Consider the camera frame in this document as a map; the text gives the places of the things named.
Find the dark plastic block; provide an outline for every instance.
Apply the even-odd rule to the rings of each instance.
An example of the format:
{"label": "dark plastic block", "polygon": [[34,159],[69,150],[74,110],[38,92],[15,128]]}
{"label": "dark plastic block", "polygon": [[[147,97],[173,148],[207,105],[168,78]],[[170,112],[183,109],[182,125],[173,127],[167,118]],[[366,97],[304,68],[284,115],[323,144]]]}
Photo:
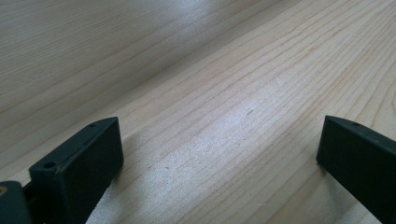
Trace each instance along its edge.
{"label": "dark plastic block", "polygon": [[117,118],[86,126],[30,169],[47,223],[85,223],[123,165]]}
{"label": "dark plastic block", "polygon": [[327,116],[317,161],[378,220],[396,223],[396,142]]}
{"label": "dark plastic block", "polygon": [[0,223],[33,223],[19,182],[0,183],[0,204]]}

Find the wooden surface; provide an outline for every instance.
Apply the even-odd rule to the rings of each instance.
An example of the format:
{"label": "wooden surface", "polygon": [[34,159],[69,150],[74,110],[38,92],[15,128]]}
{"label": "wooden surface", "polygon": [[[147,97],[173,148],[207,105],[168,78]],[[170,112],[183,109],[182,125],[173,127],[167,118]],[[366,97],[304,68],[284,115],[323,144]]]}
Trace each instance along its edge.
{"label": "wooden surface", "polygon": [[377,223],[316,164],[324,116],[396,139],[392,0],[0,1],[0,179],[118,116],[88,223]]}

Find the light wood board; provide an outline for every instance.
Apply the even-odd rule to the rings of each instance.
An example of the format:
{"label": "light wood board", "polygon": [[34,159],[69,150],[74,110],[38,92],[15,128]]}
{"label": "light wood board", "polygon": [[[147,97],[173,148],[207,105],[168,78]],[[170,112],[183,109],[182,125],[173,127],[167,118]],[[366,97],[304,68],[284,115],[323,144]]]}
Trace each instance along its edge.
{"label": "light wood board", "polygon": [[315,157],[325,115],[396,139],[392,0],[0,1],[0,180],[120,118],[88,223],[378,223]]}

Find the small hole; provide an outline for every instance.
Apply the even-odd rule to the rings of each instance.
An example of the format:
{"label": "small hole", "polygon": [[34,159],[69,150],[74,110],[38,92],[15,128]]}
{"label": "small hole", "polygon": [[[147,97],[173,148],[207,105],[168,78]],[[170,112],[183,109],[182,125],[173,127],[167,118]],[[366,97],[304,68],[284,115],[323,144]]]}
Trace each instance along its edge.
{"label": "small hole", "polygon": [[47,162],[46,164],[44,164],[44,168],[50,169],[50,168],[54,167],[55,165],[56,165],[55,162],[49,161],[49,162]]}
{"label": "small hole", "polygon": [[2,196],[3,194],[5,194],[6,192],[7,192],[7,187],[0,186],[0,196]]}

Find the screw hole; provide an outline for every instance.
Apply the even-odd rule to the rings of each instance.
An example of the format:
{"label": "screw hole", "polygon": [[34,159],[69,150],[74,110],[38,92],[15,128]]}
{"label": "screw hole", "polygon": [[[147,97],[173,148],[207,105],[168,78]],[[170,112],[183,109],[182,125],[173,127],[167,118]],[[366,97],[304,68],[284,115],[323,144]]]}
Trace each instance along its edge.
{"label": "screw hole", "polygon": [[56,165],[55,162],[49,161],[49,162],[47,162],[46,164],[44,164],[44,168],[50,169],[50,168],[54,167],[55,165]]}

